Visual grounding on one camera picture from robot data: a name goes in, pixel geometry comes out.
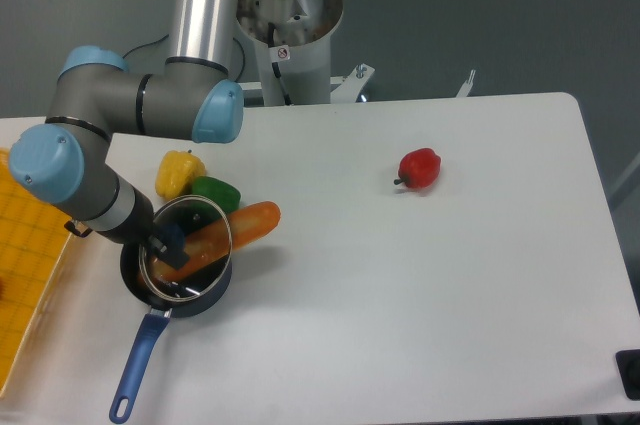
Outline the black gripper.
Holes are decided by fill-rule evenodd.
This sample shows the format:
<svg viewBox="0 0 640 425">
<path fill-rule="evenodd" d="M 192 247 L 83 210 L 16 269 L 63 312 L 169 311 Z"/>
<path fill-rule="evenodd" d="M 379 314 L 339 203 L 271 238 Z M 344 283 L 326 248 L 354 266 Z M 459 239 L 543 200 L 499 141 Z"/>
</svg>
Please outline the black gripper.
<svg viewBox="0 0 640 425">
<path fill-rule="evenodd" d="M 77 227 L 77 220 L 68 220 L 64 228 L 76 237 L 85 238 L 92 232 L 119 244 L 141 244 L 153 232 L 153 206 L 150 200 L 134 189 L 124 199 L 118 198 L 113 206 L 96 219 L 81 222 L 83 230 Z M 164 263 L 174 270 L 180 270 L 190 260 L 185 251 L 183 235 L 158 238 L 152 236 L 148 242 L 147 263 L 152 267 Z"/>
</svg>

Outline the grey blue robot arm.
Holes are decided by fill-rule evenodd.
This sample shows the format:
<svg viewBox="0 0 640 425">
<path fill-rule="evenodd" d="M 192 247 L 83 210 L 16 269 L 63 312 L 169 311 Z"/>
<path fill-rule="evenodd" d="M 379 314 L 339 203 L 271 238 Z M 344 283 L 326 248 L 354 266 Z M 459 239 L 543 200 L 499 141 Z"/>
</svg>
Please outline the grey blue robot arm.
<svg viewBox="0 0 640 425">
<path fill-rule="evenodd" d="M 149 199 L 106 162 L 116 133 L 229 143 L 244 97 L 229 77 L 238 0 L 176 0 L 160 75 L 136 75 L 109 50 L 73 50 L 46 120 L 9 153 L 14 179 L 37 199 L 119 244 L 150 244 Z"/>
</svg>

